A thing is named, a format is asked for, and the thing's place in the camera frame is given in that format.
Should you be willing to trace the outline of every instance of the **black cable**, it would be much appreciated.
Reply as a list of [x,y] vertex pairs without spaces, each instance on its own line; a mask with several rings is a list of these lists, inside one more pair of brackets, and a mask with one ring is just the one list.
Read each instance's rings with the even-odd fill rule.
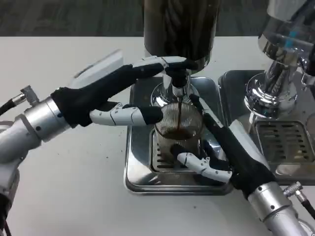
[[315,6],[315,0],[307,0],[291,17],[291,21],[297,21],[301,16],[307,12],[312,12],[312,8]]
[[5,225],[4,225],[4,231],[6,236],[12,236],[11,231],[9,229],[8,223],[5,221]]
[[315,21],[315,10],[305,17],[304,24],[306,26],[311,26],[314,21]]
[[309,200],[305,200],[301,202],[301,204],[304,206],[304,208],[309,212],[309,214],[315,219],[315,209],[312,207]]
[[0,107],[0,116],[4,113],[6,113],[8,110],[10,110],[11,108],[15,107],[16,105],[14,104],[13,100],[10,99],[8,100],[6,103],[4,103],[1,107]]
[[315,76],[315,44],[310,52],[309,60],[310,61],[305,72],[311,76]]

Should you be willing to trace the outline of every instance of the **white table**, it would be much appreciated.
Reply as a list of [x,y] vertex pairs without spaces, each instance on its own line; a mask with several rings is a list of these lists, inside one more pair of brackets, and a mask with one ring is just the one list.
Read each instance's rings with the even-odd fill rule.
[[[114,49],[125,63],[144,55],[143,38],[0,38],[0,103],[31,84],[44,99],[76,72]],[[228,70],[264,69],[256,37],[218,37],[209,66],[214,80]],[[127,103],[129,89],[113,100]],[[27,107],[5,114],[14,117]],[[126,127],[77,127],[29,153],[8,223],[14,236],[266,236],[241,192],[227,196],[138,196],[123,185]],[[304,191],[315,204],[315,188]],[[300,217],[315,221],[293,200]]]

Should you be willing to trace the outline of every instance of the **glass cup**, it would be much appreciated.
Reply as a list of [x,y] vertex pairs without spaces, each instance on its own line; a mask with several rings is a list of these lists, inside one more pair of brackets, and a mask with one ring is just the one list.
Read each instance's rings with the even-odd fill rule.
[[187,103],[170,103],[162,107],[162,112],[163,120],[155,124],[162,158],[174,161],[170,152],[174,144],[179,144],[198,155],[203,127],[202,116],[198,110]]

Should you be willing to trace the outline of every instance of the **robotic arm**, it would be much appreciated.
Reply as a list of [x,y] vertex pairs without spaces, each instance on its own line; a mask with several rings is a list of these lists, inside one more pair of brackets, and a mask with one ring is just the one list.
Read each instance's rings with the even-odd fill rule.
[[314,230],[306,222],[298,219],[292,202],[287,198],[293,195],[287,193],[288,189],[292,192],[297,192],[299,189],[291,187],[282,191],[270,171],[265,157],[260,153],[241,123],[236,120],[229,127],[225,127],[202,98],[194,94],[189,97],[203,115],[206,128],[214,135],[225,152],[230,167],[227,167],[227,163],[219,163],[215,167],[213,164],[224,161],[216,160],[216,157],[207,150],[211,147],[206,145],[204,147],[209,155],[206,161],[199,160],[180,145],[172,146],[172,154],[187,167],[205,177],[221,182],[231,181],[236,189],[243,192],[260,220],[273,235],[314,235]]
[[0,232],[19,183],[18,167],[29,150],[77,125],[141,126],[159,122],[163,118],[159,107],[123,106],[108,99],[137,80],[162,71],[195,68],[195,62],[181,57],[149,57],[123,65],[122,55],[115,52],[80,72],[69,87],[57,89],[41,102],[31,87],[21,90],[22,94],[11,102],[17,105],[27,100],[32,107],[14,122],[0,122]]

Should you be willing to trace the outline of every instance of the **gray carpet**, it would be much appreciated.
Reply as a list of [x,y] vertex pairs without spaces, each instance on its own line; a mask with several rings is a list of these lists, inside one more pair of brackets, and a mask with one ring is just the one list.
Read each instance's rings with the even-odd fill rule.
[[[142,36],[142,0],[0,0],[1,36]],[[217,36],[258,35],[268,0],[222,0]]]

